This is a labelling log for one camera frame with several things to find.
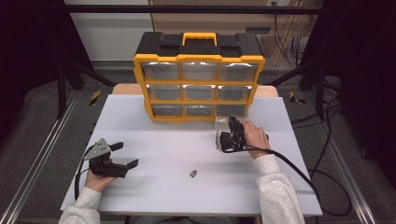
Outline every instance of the clear plastic drawer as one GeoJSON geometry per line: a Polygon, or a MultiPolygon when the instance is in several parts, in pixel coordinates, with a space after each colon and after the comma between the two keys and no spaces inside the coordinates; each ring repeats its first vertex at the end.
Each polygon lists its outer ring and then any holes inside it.
{"type": "Polygon", "coordinates": [[[219,80],[254,81],[257,68],[255,63],[222,63],[219,80]]]}
{"type": "Polygon", "coordinates": [[[215,80],[218,70],[216,63],[191,62],[181,64],[184,80],[215,80]]]}
{"type": "Polygon", "coordinates": [[[181,105],[151,105],[154,116],[181,116],[181,105]]]}
{"type": "Polygon", "coordinates": [[[179,80],[178,63],[141,63],[146,80],[179,80]]]}
{"type": "Polygon", "coordinates": [[[215,85],[184,85],[183,96],[185,100],[213,100],[215,85]]]}
{"type": "Polygon", "coordinates": [[[178,85],[146,85],[150,99],[180,100],[180,86],[178,85]]]}
{"type": "Polygon", "coordinates": [[[246,101],[251,86],[219,86],[218,99],[223,101],[246,101]]]}
{"type": "Polygon", "coordinates": [[[213,115],[213,105],[184,105],[186,116],[190,117],[211,117],[213,115]]]}

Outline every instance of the gray sleeve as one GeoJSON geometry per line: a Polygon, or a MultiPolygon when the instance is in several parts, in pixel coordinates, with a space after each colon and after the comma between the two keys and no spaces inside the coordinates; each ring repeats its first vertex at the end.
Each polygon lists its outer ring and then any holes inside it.
{"type": "Polygon", "coordinates": [[[279,170],[275,155],[256,158],[260,172],[256,179],[262,209],[262,223],[304,223],[297,194],[287,175],[279,170]]]}
{"type": "Polygon", "coordinates": [[[76,204],[68,205],[64,209],[59,223],[99,224],[100,215],[97,212],[97,208],[101,196],[102,193],[84,187],[78,196],[76,204]]]}

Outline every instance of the human hand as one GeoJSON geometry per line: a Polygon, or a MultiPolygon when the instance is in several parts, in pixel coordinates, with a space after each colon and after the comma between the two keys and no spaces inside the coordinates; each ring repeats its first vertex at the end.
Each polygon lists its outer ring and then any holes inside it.
{"type": "MultiPolygon", "coordinates": [[[[243,122],[242,125],[245,129],[247,145],[259,148],[271,148],[266,133],[262,127],[257,128],[251,121],[243,122]]],[[[249,154],[254,160],[260,156],[265,156],[268,153],[263,151],[249,151],[249,154]]]]}
{"type": "Polygon", "coordinates": [[[113,182],[115,179],[116,177],[101,177],[99,175],[94,175],[91,170],[88,170],[85,187],[102,192],[107,187],[107,185],[113,182]]]}

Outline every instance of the small black object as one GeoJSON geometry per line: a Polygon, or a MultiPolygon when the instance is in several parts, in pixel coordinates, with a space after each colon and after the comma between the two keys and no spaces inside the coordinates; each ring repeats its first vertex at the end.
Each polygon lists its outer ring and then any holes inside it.
{"type": "Polygon", "coordinates": [[[196,171],[196,170],[194,170],[194,171],[192,171],[192,172],[190,173],[190,176],[191,176],[192,178],[194,178],[196,175],[197,175],[197,171],[196,171]]]}

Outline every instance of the white tabletop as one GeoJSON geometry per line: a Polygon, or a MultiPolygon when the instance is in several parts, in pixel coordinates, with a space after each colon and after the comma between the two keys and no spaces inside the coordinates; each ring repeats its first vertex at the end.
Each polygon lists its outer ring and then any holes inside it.
{"type": "MultiPolygon", "coordinates": [[[[111,183],[98,210],[108,214],[151,216],[257,216],[258,177],[248,153],[224,154],[216,149],[213,122],[154,122],[140,95],[109,95],[89,146],[100,138],[124,147],[112,152],[113,162],[139,165],[111,183]],[[192,178],[190,172],[196,170],[192,178]]],[[[282,98],[255,98],[249,119],[262,126],[270,144],[307,175],[282,98]]],[[[297,191],[303,214],[320,216],[313,190],[281,160],[282,172],[297,191]]],[[[80,186],[85,183],[81,177],[80,186]]],[[[74,200],[74,181],[61,210],[74,200]]]]}

